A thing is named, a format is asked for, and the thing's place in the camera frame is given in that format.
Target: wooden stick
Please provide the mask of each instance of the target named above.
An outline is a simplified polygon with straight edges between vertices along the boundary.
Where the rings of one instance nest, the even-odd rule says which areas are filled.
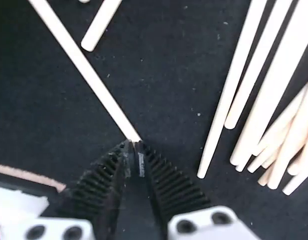
[[[205,177],[214,155],[266,2],[264,0],[252,0],[250,3],[199,165],[197,177],[201,179]]]
[[[285,108],[285,110],[279,115],[279,117],[274,121],[270,128],[266,131],[255,150],[253,155],[258,156],[268,145],[272,142],[272,139],[280,132],[296,115],[298,108],[304,98],[305,92],[307,90],[308,84],[306,84],[297,96],[290,102],[290,104]]]
[[[301,157],[297,162],[300,163],[300,173],[293,177],[283,189],[284,194],[290,195],[308,178],[308,141],[304,147]]]
[[[287,133],[289,131],[289,128],[291,126],[291,123],[289,123],[275,138],[275,141],[266,147],[259,155],[256,157],[253,162],[249,165],[247,168],[249,172],[253,173],[255,172],[272,154],[274,154],[277,149],[280,147],[281,144],[283,144]]]
[[[289,167],[288,167],[288,173],[290,175],[297,175],[299,174],[299,172],[301,171],[301,169],[305,168],[306,166],[304,165],[304,163],[302,162],[305,158],[298,158],[297,160],[295,160]]]
[[[262,167],[267,169],[273,164],[274,161],[276,161],[278,154],[279,154],[280,148],[278,148],[271,156],[268,158],[263,164]]]
[[[82,48],[89,52],[95,49],[121,2],[122,0],[103,1],[81,42]]]
[[[231,164],[240,165],[238,171],[244,169],[264,134],[307,45],[308,0],[299,0],[231,156]]]
[[[277,0],[275,2],[243,81],[227,115],[225,128],[233,129],[236,126],[292,1]]]
[[[282,149],[279,152],[278,158],[274,163],[273,173],[268,182],[268,187],[276,189],[284,175],[284,172],[289,164],[289,158],[293,151],[295,141],[303,138],[306,134],[304,131],[308,129],[308,88],[304,99],[299,107],[299,110],[294,118],[293,124],[290,127],[288,135]]]
[[[132,142],[141,138],[46,0],[28,0],[118,127]]]
[[[261,185],[261,186],[265,186],[267,183],[268,183],[268,179],[270,177],[270,174],[272,173],[273,171],[273,166],[270,166],[266,171],[265,173],[260,177],[260,179],[258,179],[258,183]]]

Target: white plastic part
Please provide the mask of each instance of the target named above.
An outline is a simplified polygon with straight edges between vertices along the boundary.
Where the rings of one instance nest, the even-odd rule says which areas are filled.
[[[308,178],[308,141],[304,147],[301,156],[296,160],[300,165],[300,172],[294,176],[283,189],[284,194],[293,193]]]
[[[26,235],[28,234],[30,229],[35,226],[43,226],[45,228],[44,233],[39,238],[39,240],[64,240],[66,239],[64,237],[64,234],[71,227],[77,227],[81,229],[81,237],[72,239],[95,240],[93,227],[89,221],[84,219],[61,219],[53,217],[39,217],[37,219],[24,221],[17,225],[9,225],[7,227],[4,227],[2,229],[4,236],[2,240],[26,240]]]
[[[266,131],[255,150],[253,155],[257,156],[264,150],[272,139],[277,135],[279,131],[286,127],[286,125],[294,118],[298,108],[304,98],[305,92],[307,90],[308,84],[306,84],[297,96],[290,102],[290,104],[285,108],[285,110],[279,115],[279,117],[274,121],[270,128]]]
[[[230,158],[232,165],[240,165],[239,170],[264,134],[307,45],[308,0],[300,0]]]
[[[276,189],[278,187],[289,164],[289,156],[293,153],[295,142],[298,143],[307,137],[308,134],[306,133],[308,133],[308,88],[282,145],[278,158],[274,163],[273,173],[267,184],[270,189]]]
[[[214,214],[223,214],[230,223],[215,224]],[[191,233],[180,233],[177,225],[180,221],[190,222],[196,229]],[[240,221],[235,213],[227,207],[216,206],[174,216],[168,223],[168,240],[259,240],[259,238]]]
[[[277,151],[277,149],[280,147],[281,144],[283,144],[287,133],[289,131],[289,128],[291,126],[291,123],[289,123],[280,133],[277,134],[275,137],[275,141],[272,142],[268,147],[266,147],[254,160],[253,162],[248,166],[248,171],[253,173],[255,172],[272,154]]]
[[[253,43],[260,19],[262,17],[266,0],[252,0],[246,20],[240,34],[238,44],[231,62],[226,82],[209,130],[197,177],[203,179],[214,155],[220,134],[235,95],[250,47]]]
[[[0,187],[0,226],[38,217],[49,203],[47,197],[33,196],[19,190]]]
[[[233,129],[236,126],[292,1],[293,0],[277,0],[275,2],[226,118],[225,128]]]
[[[58,43],[72,60],[95,95],[104,105],[126,138],[132,142],[139,142],[140,136],[129,122],[113,96],[101,81],[93,67],[72,39],[62,22],[46,0],[28,0]]]
[[[82,48],[89,52],[95,49],[121,2],[122,0],[103,1],[81,42]]]

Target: black felt background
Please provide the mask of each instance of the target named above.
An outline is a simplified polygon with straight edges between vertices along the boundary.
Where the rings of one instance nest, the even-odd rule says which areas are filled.
[[[49,2],[79,44],[100,1]],[[124,0],[95,51],[84,52],[142,138],[193,177],[249,3]],[[275,116],[307,80],[308,51]],[[308,180],[286,197],[257,184],[261,171],[229,164],[260,83],[198,182],[262,239],[308,239]],[[123,140],[30,4],[0,1],[0,164],[68,183]]]

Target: stick tip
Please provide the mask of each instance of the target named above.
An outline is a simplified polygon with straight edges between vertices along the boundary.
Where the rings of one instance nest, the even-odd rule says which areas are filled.
[[[244,168],[245,168],[244,165],[238,165],[238,166],[236,166],[236,171],[241,173],[244,170]]]
[[[287,172],[292,176],[296,176],[299,173],[299,165],[296,163],[291,164],[288,167]]]
[[[198,177],[199,179],[204,179],[205,176],[206,176],[206,173],[203,173],[203,172],[201,172],[201,171],[198,171],[197,177]]]
[[[232,122],[230,120],[226,120],[225,124],[224,124],[224,127],[226,129],[232,130],[232,129],[234,129],[236,127],[236,122]]]
[[[84,41],[84,39],[83,39],[82,42],[80,43],[80,46],[81,46],[84,50],[86,50],[86,51],[88,51],[88,52],[92,52],[92,51],[94,51],[94,49],[95,49],[95,46],[93,46],[93,45],[87,43],[86,41]]]
[[[252,174],[253,174],[257,169],[258,169],[258,168],[255,168],[255,167],[253,167],[252,165],[250,165],[250,166],[247,168],[248,172],[250,172],[250,173],[252,173]]]
[[[269,182],[267,183],[267,186],[272,189],[272,190],[275,190],[278,188],[278,184],[276,184],[275,182],[272,182],[269,180]]]
[[[286,194],[287,196],[289,196],[290,194],[293,193],[293,190],[289,189],[288,187],[285,187],[283,189],[283,193]]]

